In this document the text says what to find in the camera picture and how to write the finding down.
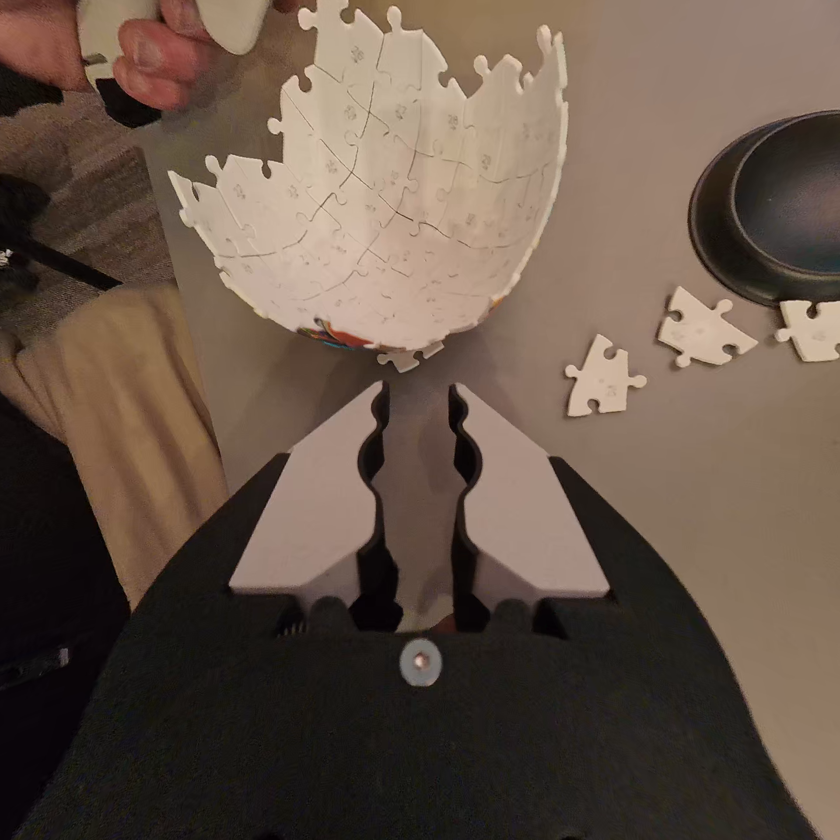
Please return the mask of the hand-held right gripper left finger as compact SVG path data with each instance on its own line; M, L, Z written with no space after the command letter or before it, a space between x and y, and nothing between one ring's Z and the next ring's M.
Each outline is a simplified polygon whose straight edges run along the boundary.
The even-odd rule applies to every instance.
M229 580L281 594L308 613L341 600L357 624L399 624L399 572L385 541L383 467L390 388L377 381L295 444Z

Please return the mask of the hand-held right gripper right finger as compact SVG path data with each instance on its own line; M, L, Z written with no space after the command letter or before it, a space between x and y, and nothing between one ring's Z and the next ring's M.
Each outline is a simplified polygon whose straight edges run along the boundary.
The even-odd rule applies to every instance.
M600 599L609 584L549 454L462 384L448 388L458 496L451 548L457 624L506 601L534 617L552 599Z

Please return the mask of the white half-built puzzle ball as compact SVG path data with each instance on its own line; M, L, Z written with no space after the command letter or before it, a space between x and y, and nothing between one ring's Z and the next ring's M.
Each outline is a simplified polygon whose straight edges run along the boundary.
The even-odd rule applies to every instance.
M398 7L382 31L349 2L301 7L309 89L280 88L281 161L205 158L214 184L168 171L182 223L259 317L328 345L420 350L483 322L518 284L567 151L564 39L537 31L533 75L478 56L466 96Z

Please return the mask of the black round ball stand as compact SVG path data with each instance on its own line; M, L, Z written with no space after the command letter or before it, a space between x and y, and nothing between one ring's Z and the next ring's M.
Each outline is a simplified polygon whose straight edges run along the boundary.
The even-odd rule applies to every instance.
M839 111L759 126L708 164L688 206L700 263L739 297L839 300Z

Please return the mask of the person's left hand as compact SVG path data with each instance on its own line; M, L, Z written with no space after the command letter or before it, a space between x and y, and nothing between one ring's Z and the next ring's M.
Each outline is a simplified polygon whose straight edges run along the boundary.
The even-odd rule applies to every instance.
M92 92L82 61L77 5L2 1L2 66L61 91ZM132 99L164 111L184 108L217 52L194 1L163 1L160 19L125 21L119 43L115 81Z

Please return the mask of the person's beige trouser leg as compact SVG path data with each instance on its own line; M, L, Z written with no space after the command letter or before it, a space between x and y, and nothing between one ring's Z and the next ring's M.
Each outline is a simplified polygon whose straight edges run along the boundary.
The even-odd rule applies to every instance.
M66 445L135 609L229 498L173 282L102 293L28 343L2 329L2 394Z

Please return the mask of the dark cloth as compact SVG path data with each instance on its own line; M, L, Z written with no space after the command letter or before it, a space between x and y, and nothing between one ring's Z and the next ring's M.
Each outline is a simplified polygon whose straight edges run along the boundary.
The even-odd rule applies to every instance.
M2 838L43 794L129 614L69 449L2 396Z

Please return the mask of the black chair base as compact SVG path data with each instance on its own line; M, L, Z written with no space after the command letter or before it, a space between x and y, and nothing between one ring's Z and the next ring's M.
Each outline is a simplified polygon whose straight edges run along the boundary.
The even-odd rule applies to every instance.
M39 185L15 175L1 175L1 246L25 264L36 263L99 291L122 283L80 261L39 243L32 234L35 221L49 207L50 195Z

